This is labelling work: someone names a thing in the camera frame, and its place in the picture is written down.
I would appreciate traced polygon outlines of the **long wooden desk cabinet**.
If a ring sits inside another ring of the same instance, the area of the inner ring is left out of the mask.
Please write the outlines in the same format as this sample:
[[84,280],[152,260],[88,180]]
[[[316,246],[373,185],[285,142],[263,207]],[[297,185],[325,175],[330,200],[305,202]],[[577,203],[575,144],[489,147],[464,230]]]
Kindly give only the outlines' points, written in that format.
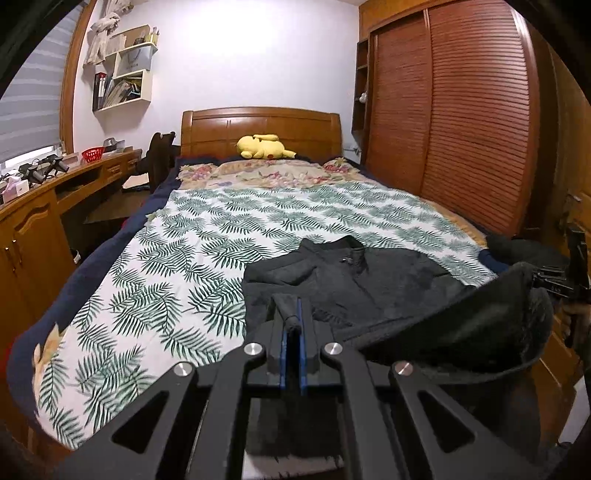
[[75,269],[61,216],[127,178],[142,151],[62,173],[1,207],[1,347],[34,325]]

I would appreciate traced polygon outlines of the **yellow Pikachu plush toy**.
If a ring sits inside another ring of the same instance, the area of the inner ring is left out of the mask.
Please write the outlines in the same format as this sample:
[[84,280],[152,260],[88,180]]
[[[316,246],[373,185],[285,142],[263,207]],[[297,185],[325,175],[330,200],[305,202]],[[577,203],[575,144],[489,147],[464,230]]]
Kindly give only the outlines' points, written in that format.
[[287,150],[274,134],[243,136],[236,142],[236,151],[243,159],[294,159],[297,153]]

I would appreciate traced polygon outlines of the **white wall shelf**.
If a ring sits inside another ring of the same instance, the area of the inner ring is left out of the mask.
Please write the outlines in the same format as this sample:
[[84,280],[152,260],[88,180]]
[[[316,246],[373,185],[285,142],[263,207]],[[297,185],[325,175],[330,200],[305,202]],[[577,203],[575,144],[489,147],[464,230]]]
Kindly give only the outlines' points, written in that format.
[[91,110],[95,115],[151,102],[158,36],[158,29],[149,24],[123,30],[109,39],[102,62],[85,66],[92,73]]

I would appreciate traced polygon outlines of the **floral quilt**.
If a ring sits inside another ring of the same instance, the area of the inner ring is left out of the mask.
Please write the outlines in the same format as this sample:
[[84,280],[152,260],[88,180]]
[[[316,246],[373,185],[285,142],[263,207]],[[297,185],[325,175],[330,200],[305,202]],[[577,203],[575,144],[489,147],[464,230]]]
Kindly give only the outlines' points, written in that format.
[[360,170],[345,158],[329,160],[324,165],[298,159],[235,160],[214,163],[184,165],[177,179],[180,188],[260,188],[308,189],[324,184],[369,181]]

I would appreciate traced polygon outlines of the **wooden bed headboard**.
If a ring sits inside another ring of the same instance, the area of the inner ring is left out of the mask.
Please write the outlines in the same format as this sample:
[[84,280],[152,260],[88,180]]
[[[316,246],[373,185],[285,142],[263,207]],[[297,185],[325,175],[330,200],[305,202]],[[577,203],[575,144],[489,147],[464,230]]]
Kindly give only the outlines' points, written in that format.
[[288,150],[315,163],[342,154],[342,126],[337,113],[283,107],[224,107],[185,111],[180,155],[226,160],[235,144],[252,134],[274,134]]

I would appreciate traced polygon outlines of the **brown louvered wardrobe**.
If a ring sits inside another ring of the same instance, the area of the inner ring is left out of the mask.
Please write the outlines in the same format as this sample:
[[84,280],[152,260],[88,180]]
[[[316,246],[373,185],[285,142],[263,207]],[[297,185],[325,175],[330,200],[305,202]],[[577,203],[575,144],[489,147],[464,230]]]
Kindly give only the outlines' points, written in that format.
[[353,135],[388,185],[488,231],[560,246],[590,226],[590,104],[504,1],[359,8]]

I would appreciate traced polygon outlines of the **grey window blind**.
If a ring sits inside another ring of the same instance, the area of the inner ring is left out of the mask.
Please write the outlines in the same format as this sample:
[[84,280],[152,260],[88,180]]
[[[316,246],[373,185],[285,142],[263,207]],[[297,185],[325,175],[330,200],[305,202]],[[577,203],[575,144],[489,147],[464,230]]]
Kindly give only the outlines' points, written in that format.
[[85,4],[50,30],[20,67],[1,98],[1,167],[60,143],[59,116],[67,55]]

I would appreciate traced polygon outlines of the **dark wooden chair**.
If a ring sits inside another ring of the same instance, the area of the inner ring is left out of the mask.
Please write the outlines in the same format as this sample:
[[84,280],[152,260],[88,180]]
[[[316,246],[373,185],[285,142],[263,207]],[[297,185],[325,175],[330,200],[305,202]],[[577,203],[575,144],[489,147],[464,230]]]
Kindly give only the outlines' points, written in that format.
[[135,164],[136,175],[148,175],[151,193],[166,180],[179,155],[180,147],[174,144],[175,137],[175,132],[166,134],[156,132],[151,138],[147,153]]

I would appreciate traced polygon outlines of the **red basket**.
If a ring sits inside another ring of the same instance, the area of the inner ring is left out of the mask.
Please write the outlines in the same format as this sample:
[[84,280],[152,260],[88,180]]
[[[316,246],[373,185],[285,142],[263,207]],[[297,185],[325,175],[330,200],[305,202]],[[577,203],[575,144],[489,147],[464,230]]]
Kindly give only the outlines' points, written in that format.
[[81,152],[81,157],[85,163],[94,163],[100,161],[104,154],[104,147],[91,147]]

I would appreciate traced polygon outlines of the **black jacket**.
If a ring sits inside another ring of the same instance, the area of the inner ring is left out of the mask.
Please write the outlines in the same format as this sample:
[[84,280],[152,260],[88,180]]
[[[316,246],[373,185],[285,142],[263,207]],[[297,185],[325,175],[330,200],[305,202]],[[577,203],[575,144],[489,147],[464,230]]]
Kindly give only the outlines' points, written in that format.
[[530,265],[474,287],[418,251],[368,247],[351,236],[303,240],[249,264],[242,294],[247,329],[270,318],[273,296],[303,298],[339,342],[375,363],[417,364],[491,432],[536,458],[541,426],[530,370],[553,307]]

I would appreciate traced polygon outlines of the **black gadget on desk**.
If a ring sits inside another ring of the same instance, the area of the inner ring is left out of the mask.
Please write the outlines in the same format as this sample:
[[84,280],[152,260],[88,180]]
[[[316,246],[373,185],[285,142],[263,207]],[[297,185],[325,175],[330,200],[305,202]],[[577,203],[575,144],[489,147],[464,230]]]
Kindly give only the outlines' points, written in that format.
[[58,173],[67,173],[68,170],[69,167],[63,162],[63,158],[56,154],[50,154],[34,163],[24,163],[18,168],[23,180],[38,185]]

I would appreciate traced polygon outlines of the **palm leaf print bedsheet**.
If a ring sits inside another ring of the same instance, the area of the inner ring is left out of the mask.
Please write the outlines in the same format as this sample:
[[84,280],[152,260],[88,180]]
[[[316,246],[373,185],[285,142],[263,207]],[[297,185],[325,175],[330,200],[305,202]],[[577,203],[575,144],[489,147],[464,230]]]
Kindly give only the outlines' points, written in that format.
[[36,351],[36,417],[74,449],[174,363],[217,361],[245,336],[243,271],[308,239],[419,251],[467,285],[479,246],[418,197],[370,181],[173,191]]

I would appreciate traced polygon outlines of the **navy blue bed cover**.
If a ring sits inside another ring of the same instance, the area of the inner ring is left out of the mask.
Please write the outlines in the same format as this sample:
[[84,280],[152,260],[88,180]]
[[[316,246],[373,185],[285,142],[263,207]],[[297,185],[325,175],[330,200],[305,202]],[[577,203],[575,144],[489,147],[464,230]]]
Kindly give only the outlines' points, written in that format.
[[220,164],[218,160],[207,156],[176,159],[174,167],[155,192],[125,221],[116,235],[103,242],[82,261],[42,318],[13,342],[7,362],[7,384],[15,405],[29,422],[34,423],[37,414],[37,403],[33,393],[34,348],[45,342],[55,326],[60,330],[69,326],[74,315],[96,291],[114,261],[134,235],[143,228],[147,216],[163,208],[170,193],[180,187],[180,181],[177,179],[180,168],[206,163],[215,166]]

